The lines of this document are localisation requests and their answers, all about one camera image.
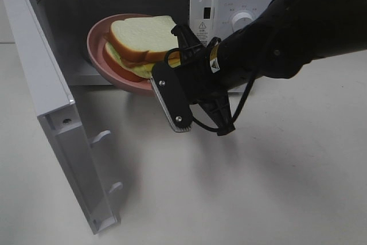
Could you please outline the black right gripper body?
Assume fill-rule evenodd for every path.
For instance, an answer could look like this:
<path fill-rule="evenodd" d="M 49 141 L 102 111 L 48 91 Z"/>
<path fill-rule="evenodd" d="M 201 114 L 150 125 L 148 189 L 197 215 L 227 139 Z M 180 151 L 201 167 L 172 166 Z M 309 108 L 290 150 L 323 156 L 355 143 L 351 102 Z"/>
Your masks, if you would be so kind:
<path fill-rule="evenodd" d="M 192 46 L 178 48 L 181 65 L 174 69 L 188 104 L 227 96 L 228 89 L 222 83 L 223 47 Z"/>

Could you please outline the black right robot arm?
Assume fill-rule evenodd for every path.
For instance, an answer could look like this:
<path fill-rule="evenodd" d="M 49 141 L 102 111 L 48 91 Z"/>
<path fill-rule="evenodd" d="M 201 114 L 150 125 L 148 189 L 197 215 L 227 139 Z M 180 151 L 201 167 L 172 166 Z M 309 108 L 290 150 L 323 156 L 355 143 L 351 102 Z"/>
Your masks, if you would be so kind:
<path fill-rule="evenodd" d="M 171 32 L 181 65 L 166 78 L 166 116 L 187 131 L 197 104 L 221 136 L 234 130 L 257 78 L 289 79 L 313 60 L 365 50 L 366 0 L 272 0 L 255 21 L 207 46 L 187 25 Z"/>

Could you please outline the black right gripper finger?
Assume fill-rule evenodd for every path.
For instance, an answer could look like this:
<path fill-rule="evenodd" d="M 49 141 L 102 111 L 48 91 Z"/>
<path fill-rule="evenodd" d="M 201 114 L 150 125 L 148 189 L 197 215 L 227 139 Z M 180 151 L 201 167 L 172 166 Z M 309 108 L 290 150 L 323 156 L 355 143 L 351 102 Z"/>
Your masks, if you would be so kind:
<path fill-rule="evenodd" d="M 197 121 L 200 127 L 210 132 L 214 132 L 218 136 L 227 135 L 235 130 L 227 92 L 199 99 L 197 103 L 217 126 L 217 128 L 213 128 Z"/>
<path fill-rule="evenodd" d="M 171 30 L 171 33 L 175 35 L 178 40 L 181 64 L 188 63 L 195 57 L 197 52 L 205 48 L 191 28 L 186 24 L 176 25 Z"/>

